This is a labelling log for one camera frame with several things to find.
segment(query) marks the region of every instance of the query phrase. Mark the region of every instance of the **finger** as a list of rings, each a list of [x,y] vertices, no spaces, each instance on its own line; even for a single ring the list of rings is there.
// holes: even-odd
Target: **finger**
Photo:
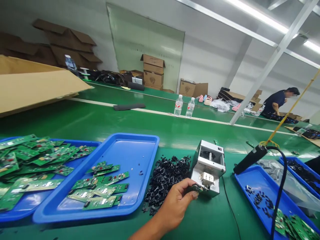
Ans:
[[[199,196],[199,193],[196,191],[188,192],[184,197],[181,199],[180,204],[187,209],[188,205],[192,202],[192,200],[196,200]]]
[[[174,186],[179,190],[180,193],[183,193],[187,187],[191,187],[196,182],[190,178],[183,179],[181,182],[178,182]]]

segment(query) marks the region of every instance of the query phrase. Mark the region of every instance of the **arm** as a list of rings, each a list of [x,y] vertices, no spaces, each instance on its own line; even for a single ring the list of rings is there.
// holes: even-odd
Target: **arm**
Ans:
[[[159,211],[142,228],[134,233],[130,240],[158,240],[167,232],[175,229],[181,223],[184,213],[192,200],[198,198],[199,193],[192,191],[183,196],[187,187],[195,181],[186,178],[170,189]]]
[[[272,103],[272,107],[274,109],[274,111],[276,112],[276,114],[278,116],[280,116],[280,113],[279,113],[279,105],[277,103]]]

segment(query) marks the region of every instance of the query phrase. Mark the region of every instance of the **yellow rope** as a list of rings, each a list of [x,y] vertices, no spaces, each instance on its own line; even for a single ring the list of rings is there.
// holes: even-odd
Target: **yellow rope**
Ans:
[[[268,140],[266,142],[260,142],[260,145],[265,145],[267,146],[268,143],[272,143],[274,144],[276,147],[279,148],[279,145],[276,144],[275,142],[271,141],[272,138],[274,137],[274,135],[276,134],[276,132],[279,130],[279,128],[281,127],[281,125],[284,123],[284,121],[287,119],[289,113],[291,113],[291,111],[293,110],[293,108],[297,105],[297,103],[300,101],[300,99],[302,98],[302,96],[304,95],[304,93],[308,90],[308,88],[311,86],[312,82],[318,77],[318,75],[320,74],[320,69],[317,71],[316,75],[314,75],[314,77],[311,79],[311,81],[309,82],[309,84],[307,85],[306,89],[303,91],[303,93],[300,95],[300,97],[297,99],[297,101],[293,104],[293,106],[291,107],[291,109],[289,110],[289,112],[287,112],[286,116],[282,119],[282,121],[279,123],[279,125],[277,126],[276,130],[274,130],[274,132],[270,135],[270,137],[268,138]]]

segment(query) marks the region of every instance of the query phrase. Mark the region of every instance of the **black cable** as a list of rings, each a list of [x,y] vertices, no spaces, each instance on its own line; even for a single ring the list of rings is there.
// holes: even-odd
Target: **black cable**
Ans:
[[[280,204],[280,198],[281,198],[281,194],[282,194],[282,190],[283,190],[284,181],[286,180],[286,176],[287,176],[288,163],[287,163],[287,158],[286,158],[286,156],[283,154],[283,152],[280,151],[279,148],[273,147],[273,146],[269,146],[269,147],[266,147],[266,148],[267,148],[268,150],[269,150],[269,149],[274,149],[274,150],[279,151],[280,154],[282,155],[283,162],[284,162],[283,174],[282,174],[281,182],[280,182],[280,185],[279,185],[278,196],[277,196],[277,200],[276,200],[276,204],[275,204],[274,211],[273,211],[273,216],[272,216],[271,240],[273,240],[273,238],[274,238],[274,231],[275,231],[276,217],[277,217],[277,212],[278,212],[278,207],[279,207],[279,204]]]
[[[239,239],[241,240],[239,225],[238,225],[236,216],[234,215],[234,212],[233,212],[232,207],[231,207],[230,202],[229,202],[229,198],[228,198],[227,191],[226,191],[226,184],[225,184],[225,182],[224,182],[223,176],[222,176],[222,180],[223,180],[224,192],[226,193],[227,201],[228,201],[229,207],[230,207],[230,209],[231,209],[231,212],[232,212],[232,214],[233,214],[233,218],[234,218],[234,220],[236,221],[236,225],[237,225],[237,229],[238,229],[238,233],[239,233]]]

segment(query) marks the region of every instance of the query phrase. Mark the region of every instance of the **blue plastic tray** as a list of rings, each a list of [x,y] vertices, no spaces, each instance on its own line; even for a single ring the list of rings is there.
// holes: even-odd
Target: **blue plastic tray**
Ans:
[[[17,137],[2,139],[0,140],[0,142],[5,142],[15,138]],[[101,142],[94,142],[94,141],[78,141],[78,140],[67,140],[67,139],[51,139],[51,140],[53,141],[63,140],[65,143],[71,143],[72,146],[76,146],[76,147],[80,147],[82,145],[87,145],[89,147],[98,147],[101,144]],[[78,158],[76,160],[66,163],[65,165],[76,169],[80,165],[80,163],[87,158],[88,156]],[[52,179],[65,179],[67,177],[56,174]],[[0,222],[15,221],[15,220],[19,220],[21,218],[29,216],[36,210],[38,205],[42,203],[42,201],[46,199],[52,192],[53,190],[37,192],[37,193],[25,193],[23,197],[20,199],[20,201],[18,202],[18,204],[11,211],[0,213]]]
[[[132,213],[139,207],[144,198],[158,145],[159,137],[152,135],[116,133],[109,136],[39,206],[33,215],[33,221],[50,223],[121,216]],[[86,171],[102,161],[106,161],[107,164],[120,164],[120,170],[109,175],[114,176],[129,171],[130,176],[119,182],[129,183],[128,191],[123,193],[118,206],[83,211],[84,203],[66,198],[66,196],[76,181],[91,178],[93,174],[86,174]]]
[[[305,170],[308,170],[309,172],[311,172],[317,179],[320,180],[320,176],[315,172],[313,171],[311,168],[309,168],[306,164],[304,164],[302,161],[300,161],[299,158],[297,157],[287,157],[287,160],[294,160],[296,161],[298,164],[300,164],[301,166],[304,167]],[[279,162],[284,165],[284,162],[283,162],[283,158],[280,157],[279,158]],[[292,175],[303,185],[305,186],[309,192],[311,192],[313,195],[315,195],[318,199],[320,199],[320,195],[315,191],[313,190],[312,187],[310,187],[310,185],[308,183],[306,183],[305,180],[303,180],[298,174],[295,173],[295,171],[293,171],[290,167],[288,167],[288,170],[292,173]]]
[[[241,174],[235,174],[234,175],[237,182],[241,186],[241,189],[247,196],[248,200],[250,201],[252,207],[258,214],[259,218],[261,219],[263,225],[269,232],[271,233],[271,224],[272,219],[268,218],[267,215],[264,214],[262,208],[266,207],[265,201],[263,200],[258,209],[254,205],[254,198],[255,195],[261,191],[264,192],[265,195],[267,195],[270,200],[273,202],[273,204],[276,204],[276,199],[278,195],[279,185],[263,170],[261,166],[252,166],[245,170]],[[246,192],[246,186],[250,186],[255,193],[254,194],[248,194]],[[282,192],[281,200],[279,204],[279,209],[286,214],[287,216],[296,214],[298,215],[305,223],[307,223],[313,230],[315,230],[318,234],[320,234],[320,231],[318,228],[313,224],[313,222],[301,211],[301,209],[291,200],[291,198],[288,197],[288,195],[285,192]],[[274,239],[287,239],[286,237],[282,236],[280,233],[275,231]]]

